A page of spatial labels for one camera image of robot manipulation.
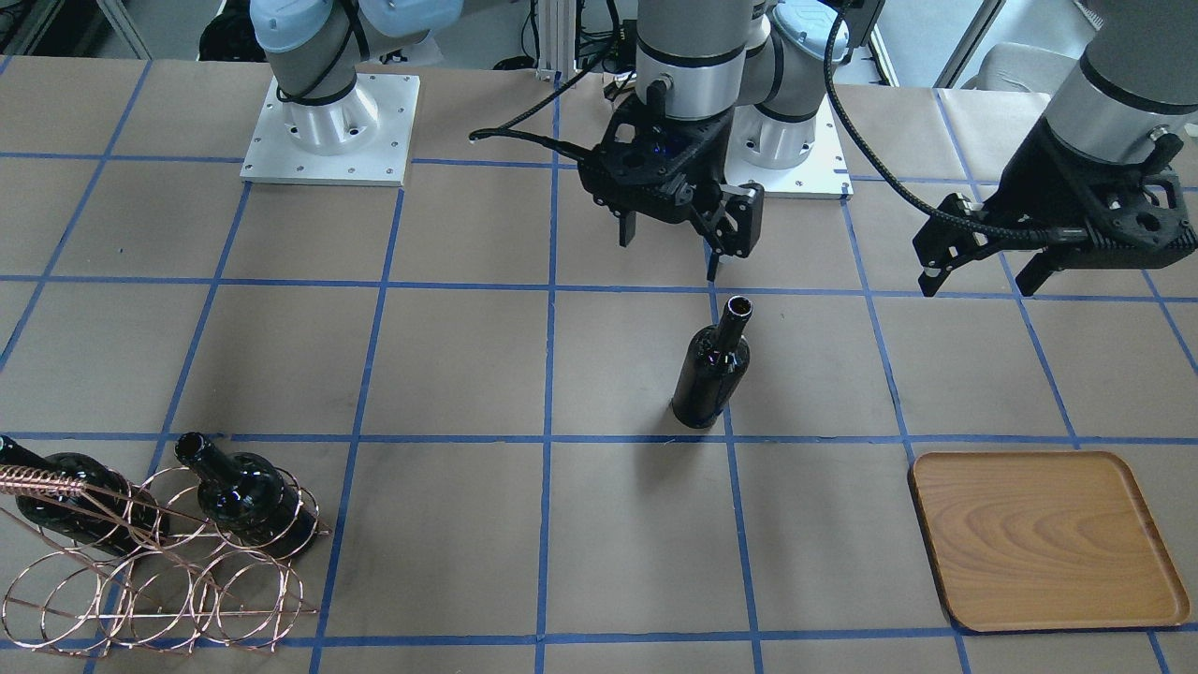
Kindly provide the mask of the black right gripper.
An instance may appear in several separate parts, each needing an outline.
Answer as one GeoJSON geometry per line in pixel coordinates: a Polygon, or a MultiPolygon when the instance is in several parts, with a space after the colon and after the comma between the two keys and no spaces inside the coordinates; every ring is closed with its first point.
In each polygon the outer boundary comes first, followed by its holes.
{"type": "Polygon", "coordinates": [[[618,244],[636,235],[636,212],[676,225],[692,218],[708,248],[706,278],[716,283],[728,218],[724,200],[733,111],[710,119],[665,119],[640,101],[617,107],[603,140],[577,160],[580,180],[609,210],[618,211],[618,244]]]}

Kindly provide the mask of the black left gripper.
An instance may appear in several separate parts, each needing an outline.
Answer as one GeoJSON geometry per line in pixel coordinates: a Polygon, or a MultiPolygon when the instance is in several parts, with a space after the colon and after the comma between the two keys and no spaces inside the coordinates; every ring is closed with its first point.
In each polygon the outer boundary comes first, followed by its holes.
{"type": "Polygon", "coordinates": [[[1146,158],[1112,165],[1070,148],[1047,121],[1036,121],[980,211],[966,208],[962,198],[942,204],[976,225],[1005,231],[1061,227],[1081,230],[1087,238],[1035,244],[1005,233],[982,245],[966,230],[931,218],[913,239],[922,265],[916,277],[921,293],[932,298],[960,266],[1002,249],[1039,249],[1015,277],[1024,298],[1061,271],[1162,269],[1193,255],[1194,227],[1170,166],[1184,141],[1168,130],[1146,133],[1144,140],[1146,158]]]}

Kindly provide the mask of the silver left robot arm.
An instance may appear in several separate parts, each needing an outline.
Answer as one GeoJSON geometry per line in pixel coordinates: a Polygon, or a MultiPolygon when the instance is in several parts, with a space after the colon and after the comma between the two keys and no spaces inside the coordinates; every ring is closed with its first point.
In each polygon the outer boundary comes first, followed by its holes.
{"type": "Polygon", "coordinates": [[[928,215],[913,238],[924,295],[961,266],[1014,249],[1031,251],[1015,278],[1024,296],[1058,271],[1158,271],[1193,255],[1172,165],[1194,114],[1194,4],[1118,1],[1109,13],[985,204],[924,204],[842,120],[882,178],[928,215]]]}

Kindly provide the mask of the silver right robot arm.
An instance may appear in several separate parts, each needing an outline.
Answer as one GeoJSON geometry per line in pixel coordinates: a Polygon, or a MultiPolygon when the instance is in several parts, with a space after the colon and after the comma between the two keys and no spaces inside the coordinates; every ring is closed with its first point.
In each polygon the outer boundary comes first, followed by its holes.
{"type": "MultiPolygon", "coordinates": [[[[242,178],[401,186],[416,86],[397,74],[373,84],[357,67],[432,38],[461,12],[460,1],[253,1],[273,89],[242,178]]],[[[709,248],[714,281],[724,256],[745,257],[758,242],[766,199],[760,183],[724,178],[752,17],[752,1],[642,1],[635,92],[594,148],[524,132],[518,119],[468,140],[518,139],[573,159],[586,192],[616,217],[621,245],[641,214],[689,223],[709,248]]]]}

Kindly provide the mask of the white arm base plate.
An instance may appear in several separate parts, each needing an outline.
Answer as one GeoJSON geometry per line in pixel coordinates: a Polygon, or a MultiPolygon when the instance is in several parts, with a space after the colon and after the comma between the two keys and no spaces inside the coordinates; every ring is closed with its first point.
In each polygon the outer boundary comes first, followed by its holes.
{"type": "Polygon", "coordinates": [[[242,162],[248,183],[403,187],[410,166],[416,74],[365,74],[325,107],[284,103],[270,81],[242,162]]]}
{"type": "Polygon", "coordinates": [[[769,119],[757,107],[737,107],[724,180],[736,186],[754,181],[772,198],[851,198],[851,170],[825,95],[813,119],[800,123],[769,119]]]}

